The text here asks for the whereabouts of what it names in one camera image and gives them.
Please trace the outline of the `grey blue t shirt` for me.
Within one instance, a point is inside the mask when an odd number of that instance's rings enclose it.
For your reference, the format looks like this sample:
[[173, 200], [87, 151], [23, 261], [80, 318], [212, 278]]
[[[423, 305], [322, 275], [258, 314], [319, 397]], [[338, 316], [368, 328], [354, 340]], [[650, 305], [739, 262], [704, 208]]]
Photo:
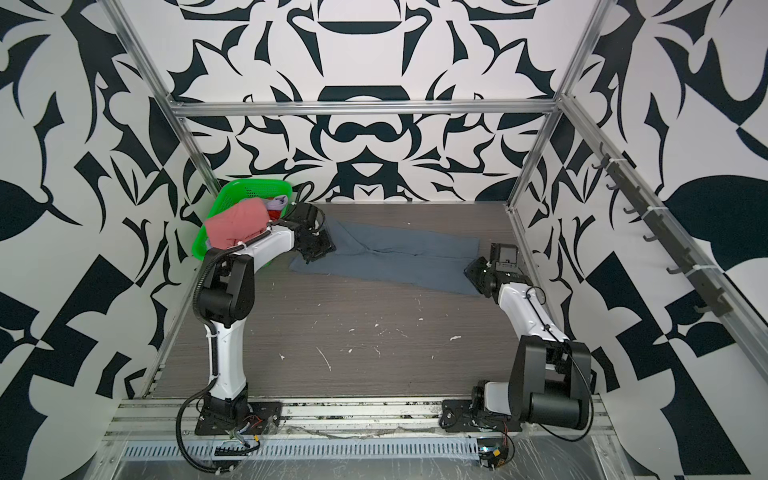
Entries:
[[340, 222], [333, 218], [326, 222], [325, 230], [336, 250], [311, 263], [296, 257], [290, 264], [293, 272], [478, 294], [464, 274], [465, 268], [478, 258], [480, 241], [477, 238]]

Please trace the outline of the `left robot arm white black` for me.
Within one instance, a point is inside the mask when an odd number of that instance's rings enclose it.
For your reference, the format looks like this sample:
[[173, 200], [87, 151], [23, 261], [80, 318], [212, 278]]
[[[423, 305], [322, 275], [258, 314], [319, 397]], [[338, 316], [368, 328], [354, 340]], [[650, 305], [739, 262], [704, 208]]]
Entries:
[[195, 318], [209, 345], [209, 380], [198, 395], [202, 415], [230, 429], [250, 416], [244, 373], [245, 322], [255, 305], [255, 274], [275, 258], [297, 252], [307, 263], [335, 250], [325, 213], [297, 203], [278, 218], [265, 202], [246, 199], [205, 223], [210, 248], [193, 291]]

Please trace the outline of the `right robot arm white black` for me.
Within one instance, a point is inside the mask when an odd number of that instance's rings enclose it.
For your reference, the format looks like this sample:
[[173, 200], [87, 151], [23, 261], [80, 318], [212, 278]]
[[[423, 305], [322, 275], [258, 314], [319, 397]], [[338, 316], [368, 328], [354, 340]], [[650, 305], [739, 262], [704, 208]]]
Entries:
[[592, 355], [551, 319], [546, 294], [523, 272], [518, 253], [513, 244], [493, 243], [488, 256], [465, 269], [476, 290], [494, 301], [518, 335], [509, 380], [478, 383], [470, 411], [478, 420], [560, 427], [584, 437], [594, 422]]

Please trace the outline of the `purple garment in basket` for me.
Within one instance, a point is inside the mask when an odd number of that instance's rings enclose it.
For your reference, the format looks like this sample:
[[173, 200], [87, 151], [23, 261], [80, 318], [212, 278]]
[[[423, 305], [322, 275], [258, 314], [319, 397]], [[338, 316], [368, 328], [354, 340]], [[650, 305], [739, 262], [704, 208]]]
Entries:
[[273, 198], [263, 200], [268, 211], [282, 212], [290, 203], [287, 195], [279, 195]]

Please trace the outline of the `pink t shirt in basket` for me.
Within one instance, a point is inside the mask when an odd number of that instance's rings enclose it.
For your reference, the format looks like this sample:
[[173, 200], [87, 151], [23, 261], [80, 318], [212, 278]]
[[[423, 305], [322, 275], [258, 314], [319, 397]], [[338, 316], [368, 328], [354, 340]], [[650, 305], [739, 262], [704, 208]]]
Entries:
[[205, 228], [213, 248], [228, 249], [262, 234], [270, 220], [262, 199], [247, 198], [207, 219]]

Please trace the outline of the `green plastic basket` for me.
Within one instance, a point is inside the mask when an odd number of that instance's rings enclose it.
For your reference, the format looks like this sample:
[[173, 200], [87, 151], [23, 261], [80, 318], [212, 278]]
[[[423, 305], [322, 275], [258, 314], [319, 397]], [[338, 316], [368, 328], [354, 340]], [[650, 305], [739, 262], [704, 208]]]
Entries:
[[244, 199], [266, 199], [281, 195], [287, 195], [289, 199], [293, 198], [293, 187], [289, 182], [265, 178], [237, 179], [222, 187], [208, 212], [206, 220], [220, 214]]

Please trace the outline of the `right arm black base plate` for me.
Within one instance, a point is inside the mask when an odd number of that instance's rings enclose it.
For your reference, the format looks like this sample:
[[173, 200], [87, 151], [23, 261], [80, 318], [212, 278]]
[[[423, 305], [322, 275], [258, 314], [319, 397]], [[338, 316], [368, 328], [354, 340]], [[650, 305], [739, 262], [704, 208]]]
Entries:
[[510, 416], [483, 410], [476, 407], [471, 400], [458, 399], [447, 399], [441, 402], [438, 425], [449, 433], [522, 431], [520, 423]]

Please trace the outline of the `aluminium frame back crossbar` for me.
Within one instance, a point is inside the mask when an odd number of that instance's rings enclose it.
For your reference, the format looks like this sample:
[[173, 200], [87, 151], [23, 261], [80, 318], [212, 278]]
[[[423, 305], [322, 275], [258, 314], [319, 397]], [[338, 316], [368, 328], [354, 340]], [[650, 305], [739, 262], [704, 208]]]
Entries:
[[177, 117], [218, 117], [250, 115], [373, 115], [373, 114], [464, 114], [464, 113], [549, 113], [552, 99], [527, 100], [370, 100], [316, 102], [219, 102], [171, 104]]

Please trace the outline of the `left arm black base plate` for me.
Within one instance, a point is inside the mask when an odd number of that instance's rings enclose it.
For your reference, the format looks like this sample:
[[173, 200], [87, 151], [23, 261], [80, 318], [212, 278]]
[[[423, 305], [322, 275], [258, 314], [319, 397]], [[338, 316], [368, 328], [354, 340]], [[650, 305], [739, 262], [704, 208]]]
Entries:
[[236, 407], [203, 406], [194, 429], [197, 436], [225, 435], [237, 431], [242, 435], [258, 435], [281, 420], [281, 402], [249, 402]]

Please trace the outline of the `black wall hook rail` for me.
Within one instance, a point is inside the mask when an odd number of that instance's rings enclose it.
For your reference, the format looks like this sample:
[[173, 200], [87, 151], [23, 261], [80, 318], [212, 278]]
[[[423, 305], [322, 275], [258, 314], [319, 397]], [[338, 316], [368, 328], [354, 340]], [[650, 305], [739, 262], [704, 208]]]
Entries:
[[698, 313], [711, 312], [717, 317], [733, 312], [726, 290], [717, 279], [719, 267], [695, 251], [693, 240], [684, 232], [670, 209], [634, 172], [629, 160], [610, 155], [603, 142], [599, 144], [599, 155], [599, 163], [594, 167], [603, 170], [612, 180], [608, 189], [621, 192], [629, 202], [623, 209], [624, 213], [636, 217], [649, 229], [650, 233], [643, 240], [659, 243], [673, 262], [666, 269], [667, 273], [685, 276], [701, 297], [703, 303], [696, 305], [694, 310]]

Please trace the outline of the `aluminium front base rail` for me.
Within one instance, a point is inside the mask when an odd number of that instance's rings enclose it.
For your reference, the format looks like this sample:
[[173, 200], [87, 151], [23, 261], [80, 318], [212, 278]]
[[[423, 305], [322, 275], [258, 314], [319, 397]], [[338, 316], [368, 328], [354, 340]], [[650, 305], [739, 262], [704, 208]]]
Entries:
[[225, 435], [197, 436], [194, 433], [202, 401], [194, 400], [187, 408], [180, 399], [144, 399], [125, 401], [107, 427], [104, 441], [194, 440], [250, 441], [255, 436], [299, 436], [301, 438], [378, 438], [388, 435], [475, 435], [500, 433], [481, 431], [449, 433], [438, 419], [441, 402], [447, 399], [470, 400], [467, 396], [442, 397], [346, 397], [346, 398], [263, 398], [251, 402], [281, 402], [281, 420], [258, 435], [237, 431]]

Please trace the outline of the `aluminium frame corner post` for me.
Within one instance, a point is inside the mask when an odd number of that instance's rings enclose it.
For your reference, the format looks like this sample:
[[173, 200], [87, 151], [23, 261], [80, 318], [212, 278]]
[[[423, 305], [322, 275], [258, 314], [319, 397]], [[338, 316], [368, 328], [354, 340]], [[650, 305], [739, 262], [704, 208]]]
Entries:
[[508, 212], [512, 212], [515, 209], [526, 186], [530, 182], [533, 173], [541, 160], [543, 150], [551, 139], [554, 130], [564, 113], [563, 103], [565, 98], [572, 94], [573, 88], [584, 69], [586, 61], [594, 50], [602, 28], [615, 4], [616, 1], [611, 0], [597, 1], [588, 17], [588, 22], [565, 70], [563, 80], [553, 97], [554, 106], [551, 111], [547, 113], [543, 126], [537, 134], [534, 145], [523, 163], [522, 171], [506, 202], [506, 209]]

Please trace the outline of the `aluminium frame left post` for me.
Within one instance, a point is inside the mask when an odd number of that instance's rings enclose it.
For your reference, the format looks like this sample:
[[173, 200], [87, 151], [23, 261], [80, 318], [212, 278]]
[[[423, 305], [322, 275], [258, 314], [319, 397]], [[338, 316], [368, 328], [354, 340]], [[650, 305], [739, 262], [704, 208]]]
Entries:
[[217, 196], [221, 185], [207, 158], [203, 155], [185, 121], [173, 110], [176, 102], [166, 88], [159, 69], [154, 65], [135, 27], [120, 1], [102, 0], [99, 4], [115, 29], [120, 42], [133, 59], [139, 73], [167, 120], [171, 130], [189, 155], [207, 190]]

